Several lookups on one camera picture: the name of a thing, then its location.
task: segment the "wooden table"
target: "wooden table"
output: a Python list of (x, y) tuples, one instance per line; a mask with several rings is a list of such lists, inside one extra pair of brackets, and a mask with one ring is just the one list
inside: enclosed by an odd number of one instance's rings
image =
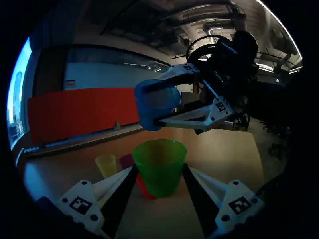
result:
[[(102, 180), (95, 158), (111, 153), (117, 159), (139, 144), (154, 139), (173, 139), (187, 148), (185, 162), (221, 181), (239, 179), (256, 191), (264, 183), (262, 165), (253, 135), (213, 129), (196, 135), (190, 129), (163, 128), (142, 131), (119, 139), (67, 153), (34, 159), (26, 164), (24, 183), (36, 200), (59, 199), (79, 180)], [(118, 234), (123, 238), (203, 238), (184, 180), (171, 197), (147, 200), (134, 186)]]

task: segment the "red wall panel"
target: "red wall panel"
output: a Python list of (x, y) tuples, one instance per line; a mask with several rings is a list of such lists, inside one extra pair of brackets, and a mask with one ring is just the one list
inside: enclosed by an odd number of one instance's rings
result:
[(137, 123), (134, 88), (94, 88), (49, 93), (28, 100), (32, 142), (38, 145)]

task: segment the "window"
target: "window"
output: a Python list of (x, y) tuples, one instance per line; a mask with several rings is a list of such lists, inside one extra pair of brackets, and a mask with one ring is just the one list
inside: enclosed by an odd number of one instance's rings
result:
[(31, 52), (28, 38), (20, 52), (11, 76), (7, 102), (7, 127), (11, 147), (25, 131), (21, 115), (21, 94), (24, 74)]

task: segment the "yellow cup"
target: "yellow cup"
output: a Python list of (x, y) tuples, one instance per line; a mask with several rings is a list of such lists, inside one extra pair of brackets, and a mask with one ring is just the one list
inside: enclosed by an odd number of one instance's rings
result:
[(117, 173), (116, 158), (114, 155), (100, 155), (95, 162), (104, 178), (108, 178)]

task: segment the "green cup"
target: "green cup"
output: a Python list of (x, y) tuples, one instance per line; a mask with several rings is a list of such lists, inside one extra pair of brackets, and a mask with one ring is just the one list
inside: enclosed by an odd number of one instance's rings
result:
[(186, 156), (183, 144), (168, 139), (148, 141), (137, 146), (132, 155), (151, 195), (162, 198), (176, 192)]

